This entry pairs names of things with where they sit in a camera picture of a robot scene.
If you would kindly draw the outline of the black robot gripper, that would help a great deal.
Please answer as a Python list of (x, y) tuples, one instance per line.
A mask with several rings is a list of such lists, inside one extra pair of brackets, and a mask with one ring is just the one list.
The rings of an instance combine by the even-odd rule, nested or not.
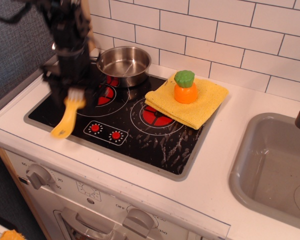
[(90, 59), (86, 49), (75, 52), (57, 51), (57, 64), (43, 65), (43, 79), (48, 82), (51, 97), (57, 107), (64, 105), (69, 88), (84, 89), (85, 112), (93, 112), (98, 105), (100, 90), (103, 83), (96, 64)]

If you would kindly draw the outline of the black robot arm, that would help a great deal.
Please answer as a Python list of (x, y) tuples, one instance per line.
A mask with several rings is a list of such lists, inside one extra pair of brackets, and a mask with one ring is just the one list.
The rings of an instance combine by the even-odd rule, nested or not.
[(69, 89), (84, 91), (84, 112), (94, 110), (104, 91), (105, 79), (97, 63), (90, 58), (88, 33), (90, 21), (79, 0), (28, 0), (39, 10), (48, 26), (55, 46), (56, 65), (42, 65), (43, 79), (48, 82), (57, 106), (63, 105)]

